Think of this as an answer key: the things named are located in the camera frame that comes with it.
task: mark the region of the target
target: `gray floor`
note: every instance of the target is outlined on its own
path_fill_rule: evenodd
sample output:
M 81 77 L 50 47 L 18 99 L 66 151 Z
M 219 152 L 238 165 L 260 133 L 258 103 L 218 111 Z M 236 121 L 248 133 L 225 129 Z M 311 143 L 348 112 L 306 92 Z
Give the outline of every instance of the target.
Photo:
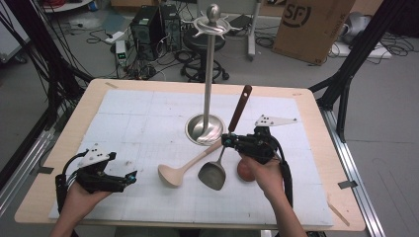
M 104 18 L 106 11 L 97 14 Z M 258 27 L 273 27 L 278 23 L 278 19 L 262 19 Z M 121 30 L 127 24 L 128 20 L 124 21 Z M 114 55 L 108 45 L 87 43 L 88 32 L 66 38 L 72 52 L 91 74 L 104 77 L 115 70 Z M 419 39 L 410 41 L 419 47 Z M 245 56 L 246 45 L 245 39 L 227 38 L 225 48 L 215 54 L 215 59 L 226 68 L 230 79 L 217 80 L 217 83 L 307 88 L 333 75 L 344 61 L 344 58 L 329 57 L 322 66 L 310 66 L 261 46 L 256 46 L 256 57 L 249 61 Z M 171 55 L 167 55 L 161 61 L 170 59 Z M 346 138 L 386 236 L 419 236 L 418 61 L 419 54 L 410 52 L 378 65 L 366 62 L 356 74 L 350 92 Z M 179 71 L 180 65 L 176 65 L 151 80 L 185 82 Z M 12 62 L 0 68 L 0 168 L 45 108 L 46 96 L 31 63 Z M 45 236 L 49 232 L 50 225 L 19 224 L 14 220 L 14 213 L 33 178 L 28 178 L 1 216 L 2 236 L 34 236 L 34 233 Z M 114 236 L 115 233 L 114 227 L 80 228 L 82 236 Z M 327 235 L 367 236 L 368 233 L 328 232 Z

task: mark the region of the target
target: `power strip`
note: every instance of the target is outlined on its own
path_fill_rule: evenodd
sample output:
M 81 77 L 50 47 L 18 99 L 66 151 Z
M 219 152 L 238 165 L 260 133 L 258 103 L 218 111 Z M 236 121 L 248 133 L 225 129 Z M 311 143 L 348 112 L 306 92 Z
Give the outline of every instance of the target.
M 108 42 L 108 43 L 113 43 L 116 40 L 118 40 L 119 38 L 121 38 L 123 35 L 124 35 L 123 32 L 116 32 L 115 34 L 112 35 L 111 38 L 105 39 L 105 41 Z

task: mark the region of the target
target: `person's left hand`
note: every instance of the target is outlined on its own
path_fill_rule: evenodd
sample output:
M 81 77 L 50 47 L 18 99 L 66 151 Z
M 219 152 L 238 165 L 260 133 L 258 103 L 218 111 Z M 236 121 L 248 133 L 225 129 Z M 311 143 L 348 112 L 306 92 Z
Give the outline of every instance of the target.
M 95 192 L 89 194 L 77 182 L 68 190 L 64 207 L 49 236 L 70 236 L 77 223 L 92 211 L 99 201 L 111 192 Z

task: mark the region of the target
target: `black stool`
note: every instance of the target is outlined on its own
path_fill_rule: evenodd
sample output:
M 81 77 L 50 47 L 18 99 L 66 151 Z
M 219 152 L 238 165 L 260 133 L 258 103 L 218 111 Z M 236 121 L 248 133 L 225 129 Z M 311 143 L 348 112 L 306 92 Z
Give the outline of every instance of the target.
M 198 32 L 195 28 L 188 29 L 183 36 L 183 43 L 184 45 L 196 52 L 200 55 L 200 58 L 191 58 L 187 62 L 185 62 L 184 66 L 181 69 L 181 75 L 187 76 L 189 78 L 188 82 L 191 81 L 199 81 L 205 82 L 206 81 L 206 67 L 207 67 L 207 45 L 208 45 L 208 35 L 200 35 L 197 38 L 194 38 Z M 214 51 L 218 51 L 222 49 L 225 45 L 225 40 L 221 37 L 215 37 L 215 44 L 214 44 Z M 230 77 L 228 73 L 225 72 L 225 69 L 221 67 L 219 62 L 216 60 L 213 61 L 213 73 L 212 73 L 212 83 L 214 83 L 214 79 L 217 78 L 219 75 L 222 75 L 223 80 L 228 80 Z M 187 68 L 191 69 L 190 71 L 194 71 L 194 74 L 190 74 Z

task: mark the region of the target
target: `brown handle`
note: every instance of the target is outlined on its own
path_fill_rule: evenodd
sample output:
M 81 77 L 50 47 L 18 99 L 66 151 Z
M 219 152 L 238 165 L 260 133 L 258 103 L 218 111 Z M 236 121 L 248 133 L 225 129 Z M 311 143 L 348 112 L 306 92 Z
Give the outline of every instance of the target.
M 243 113 L 244 107 L 246 106 L 247 100 L 249 99 L 251 92 L 252 86 L 244 86 L 243 92 L 241 93 L 240 99 L 238 100 L 236 110 L 234 111 L 234 115 L 231 118 L 230 125 L 228 126 L 229 132 L 233 132 L 237 127 L 238 121 L 240 120 L 241 114 Z

